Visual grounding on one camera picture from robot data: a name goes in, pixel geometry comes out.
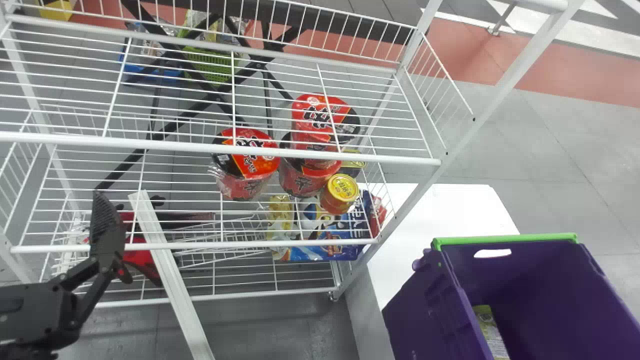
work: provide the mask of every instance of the purple plastic bin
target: purple plastic bin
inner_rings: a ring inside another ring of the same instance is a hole
[[[382,311],[396,360],[493,359],[475,305],[491,306],[511,360],[639,360],[638,322],[575,235],[553,235],[434,239]]]

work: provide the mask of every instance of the instant noodle cup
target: instant noodle cup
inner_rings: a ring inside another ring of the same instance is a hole
[[[341,215],[360,195],[358,183],[348,175],[335,174],[329,178],[320,194],[320,206],[332,215]]]
[[[284,141],[289,139],[289,134],[282,138]],[[280,147],[287,149],[289,144],[281,142]],[[280,186],[289,195],[295,197],[316,196],[329,178],[340,169],[340,166],[342,166],[342,162],[336,161],[328,168],[314,168],[306,165],[305,159],[283,158],[278,168]]]
[[[213,143],[233,145],[233,129],[225,129]],[[278,144],[269,135],[247,127],[236,128],[236,146],[272,147]],[[280,158],[264,155],[212,154],[210,172],[225,198],[248,201],[256,197],[278,169]]]
[[[331,106],[331,115],[327,101]],[[335,96],[304,94],[293,102],[291,110],[293,149],[338,151],[335,145],[336,135],[337,142],[346,145],[360,132],[360,119],[356,112]],[[333,160],[308,159],[306,164],[316,168],[328,168],[333,165]]]

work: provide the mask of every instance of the crate handle hole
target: crate handle hole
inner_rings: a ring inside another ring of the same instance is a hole
[[[482,249],[474,254],[474,258],[501,258],[511,255],[511,249]]]

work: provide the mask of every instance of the shelf caster wheel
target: shelf caster wheel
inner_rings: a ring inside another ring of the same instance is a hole
[[[331,292],[329,292],[329,293],[327,293],[327,295],[328,295],[328,297],[329,297],[329,301],[330,301],[330,302],[338,302],[338,300],[340,300],[340,298],[339,298],[339,297],[337,297],[337,298],[336,298],[336,297],[333,297],[333,292],[332,292],[332,291],[331,291]]]

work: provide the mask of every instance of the chip bag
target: chip bag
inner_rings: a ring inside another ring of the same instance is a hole
[[[299,202],[300,207],[304,208],[295,211],[295,204],[288,202],[288,199],[285,204],[279,204],[280,200],[285,199],[271,197],[267,239],[299,240],[301,235],[309,240],[375,238],[380,232],[378,222],[382,224],[387,215],[380,198],[369,196],[366,190],[361,191],[361,196],[351,209],[341,215],[331,215],[315,202]],[[283,208],[292,216],[284,215]],[[364,245],[277,247],[272,248],[272,255],[277,261],[352,261],[358,258],[363,248]]]

